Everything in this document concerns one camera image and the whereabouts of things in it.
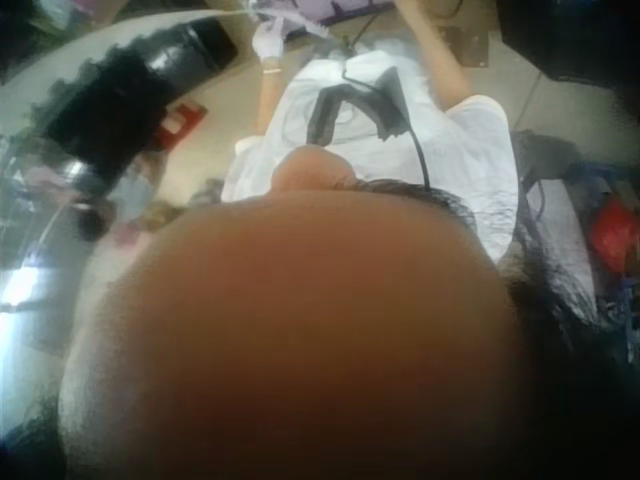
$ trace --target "white shirt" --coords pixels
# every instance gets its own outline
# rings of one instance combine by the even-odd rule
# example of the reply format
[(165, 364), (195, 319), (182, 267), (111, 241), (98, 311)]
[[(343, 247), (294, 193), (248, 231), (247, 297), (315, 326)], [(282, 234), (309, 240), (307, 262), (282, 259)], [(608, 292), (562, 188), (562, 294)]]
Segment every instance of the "white shirt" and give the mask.
[[(344, 66), (344, 59), (314, 60), (300, 71), (284, 93), (266, 135), (236, 146), (237, 158), (222, 193), (224, 202), (270, 190), (276, 167), (292, 150), (306, 144), (319, 92), (348, 83), (342, 79)], [(478, 237), (497, 263), (511, 243), (518, 207), (518, 177), (504, 110), (488, 97), (474, 96), (442, 112), (430, 95), (422, 67), (383, 50), (350, 58), (346, 67), (349, 77), (369, 85), (389, 68), (397, 68), (431, 186), (456, 195), (473, 212)], [(424, 183), (410, 134), (383, 142), (375, 123), (351, 104), (342, 104), (326, 149), (347, 160), (362, 180)]]

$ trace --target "latex glove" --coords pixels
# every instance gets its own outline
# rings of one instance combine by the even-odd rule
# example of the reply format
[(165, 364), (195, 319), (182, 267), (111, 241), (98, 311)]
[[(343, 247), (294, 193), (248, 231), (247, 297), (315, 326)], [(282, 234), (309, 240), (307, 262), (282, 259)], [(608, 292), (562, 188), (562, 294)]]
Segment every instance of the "latex glove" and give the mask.
[(253, 49), (262, 63), (270, 58), (280, 59), (284, 55), (283, 18), (261, 23), (253, 36)]

